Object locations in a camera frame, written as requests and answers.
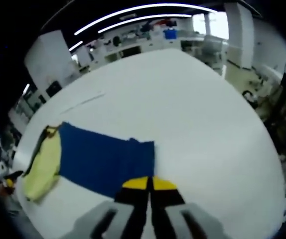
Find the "ceiling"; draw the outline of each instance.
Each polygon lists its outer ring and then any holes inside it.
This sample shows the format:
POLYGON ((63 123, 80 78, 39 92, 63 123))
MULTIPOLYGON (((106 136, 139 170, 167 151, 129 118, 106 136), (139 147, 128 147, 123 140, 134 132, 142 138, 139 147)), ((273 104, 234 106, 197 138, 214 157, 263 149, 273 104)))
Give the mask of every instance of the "ceiling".
MULTIPOLYGON (((141 0, 135 3, 99 1, 95 5, 90 0, 0 2, 0 128, 6 124, 7 112, 21 96, 26 84, 32 83, 24 67, 23 59, 38 35, 60 29, 68 47, 80 40, 87 43, 98 37, 99 29, 120 22, 119 17, 100 22, 77 36, 74 36, 74 32, 86 24, 118 10, 159 2, 162 1, 141 0)), ((222 0, 184 1, 187 4, 207 6, 218 11, 224 10, 223 2, 222 0)), ((162 13, 196 14, 199 12, 201 11, 181 7, 157 7, 136 11, 138 16, 162 13)))

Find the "ceiling light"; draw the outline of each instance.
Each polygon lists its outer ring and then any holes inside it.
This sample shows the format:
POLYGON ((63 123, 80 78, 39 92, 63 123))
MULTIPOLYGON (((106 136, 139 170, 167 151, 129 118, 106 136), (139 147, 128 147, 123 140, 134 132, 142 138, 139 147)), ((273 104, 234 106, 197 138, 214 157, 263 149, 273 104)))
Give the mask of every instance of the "ceiling light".
POLYGON ((80 30, 77 30, 74 33, 74 35, 76 36, 79 33, 81 33, 82 31, 88 29, 89 27, 91 27, 91 26, 93 26, 93 25, 95 25, 95 24, 97 24, 97 23, 99 23, 99 22, 101 22, 103 20, 106 20, 106 19, 108 19, 110 17, 117 16, 117 15, 129 12, 129 11, 134 11, 134 10, 139 10, 139 9, 144 9, 144 8, 149 8, 149 7, 160 7, 160 6, 188 7, 188 8, 193 8, 193 9, 198 9, 198 10, 203 10, 203 11, 208 11, 208 12, 213 12, 213 13, 217 12, 215 10, 212 10, 212 9, 209 9, 209 8, 206 8, 206 7, 195 6, 195 5, 190 5, 190 4, 182 4, 182 3, 155 3, 155 4, 147 4, 147 5, 142 5, 142 6, 131 7, 131 8, 124 9, 124 10, 121 10, 121 11, 117 11, 117 12, 111 13, 109 15, 106 15, 104 17, 101 17, 98 20, 95 20, 95 21, 89 23, 88 25, 82 27, 80 30))
POLYGON ((100 31, 98 31, 98 33, 102 33, 104 31, 110 30, 114 27, 121 26, 123 24, 127 24, 127 23, 130 23, 133 21, 140 21, 140 20, 149 19, 149 18, 156 18, 156 17, 192 17, 192 15, 187 15, 187 14, 159 14, 159 15, 151 15, 151 16, 142 16, 142 17, 130 19, 127 21, 121 21, 121 22, 114 24, 112 26, 108 26, 108 27, 103 28, 100 31))
POLYGON ((71 47, 69 49, 69 51, 72 51, 73 49, 77 48, 78 46, 80 46, 83 43, 83 41, 79 41, 77 44, 75 44, 73 47, 71 47))
POLYGON ((27 84, 23 90, 22 95, 24 95, 25 93, 27 93, 27 90, 29 89, 30 84, 27 84))

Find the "white tabletop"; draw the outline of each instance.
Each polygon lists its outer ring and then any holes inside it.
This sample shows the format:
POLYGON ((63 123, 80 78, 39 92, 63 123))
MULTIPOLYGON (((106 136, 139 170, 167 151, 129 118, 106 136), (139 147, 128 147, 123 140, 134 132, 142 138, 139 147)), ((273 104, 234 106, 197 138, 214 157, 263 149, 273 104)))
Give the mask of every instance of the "white tabletop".
MULTIPOLYGON (((284 179, 263 123, 228 82, 179 50, 122 59, 61 90, 31 119, 15 170, 28 167, 43 128, 63 120, 117 138, 154 140, 156 175, 216 217, 231 238, 265 239, 282 223, 284 179)), ((66 234, 110 200, 65 178, 40 204, 26 201, 21 180, 16 191, 45 239, 66 234)), ((153 238, 151 231, 145 227, 143 238, 153 238)))

